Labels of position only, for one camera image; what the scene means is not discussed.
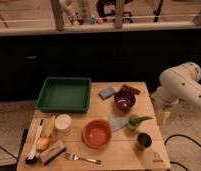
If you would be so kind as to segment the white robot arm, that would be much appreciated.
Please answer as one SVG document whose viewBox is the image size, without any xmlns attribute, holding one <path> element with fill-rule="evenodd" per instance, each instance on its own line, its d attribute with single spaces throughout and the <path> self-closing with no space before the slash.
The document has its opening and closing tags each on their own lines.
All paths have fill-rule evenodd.
<svg viewBox="0 0 201 171">
<path fill-rule="evenodd" d="M 167 108 L 184 100 L 201 111 L 201 68 L 194 62 L 164 70 L 160 76 L 160 86 L 151 95 L 157 124 L 163 125 L 170 113 Z"/>
</svg>

